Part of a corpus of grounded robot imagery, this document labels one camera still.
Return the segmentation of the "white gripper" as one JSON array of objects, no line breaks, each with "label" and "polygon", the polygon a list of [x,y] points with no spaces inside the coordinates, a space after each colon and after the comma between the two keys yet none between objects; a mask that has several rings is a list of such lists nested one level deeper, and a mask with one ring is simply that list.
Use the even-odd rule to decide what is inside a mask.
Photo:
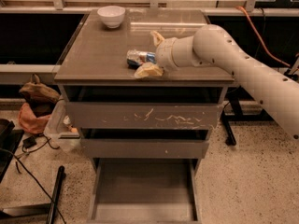
[{"label": "white gripper", "polygon": [[143,63],[136,69],[135,78],[160,77],[164,71],[171,72],[178,69],[172,56],[173,45],[177,39],[175,37],[165,39],[157,31],[151,31],[150,35],[153,38],[154,46],[157,48],[155,51],[157,64]]}]

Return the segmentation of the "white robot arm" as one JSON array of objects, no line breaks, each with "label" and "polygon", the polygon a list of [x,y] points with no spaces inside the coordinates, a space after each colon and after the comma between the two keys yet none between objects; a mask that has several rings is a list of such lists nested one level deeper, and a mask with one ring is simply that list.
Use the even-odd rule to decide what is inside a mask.
[{"label": "white robot arm", "polygon": [[293,140],[299,138],[299,83],[250,57],[223,28],[205,25],[185,38],[164,38],[156,31],[151,35],[156,62],[142,64],[136,78],[214,64],[231,74]]}]

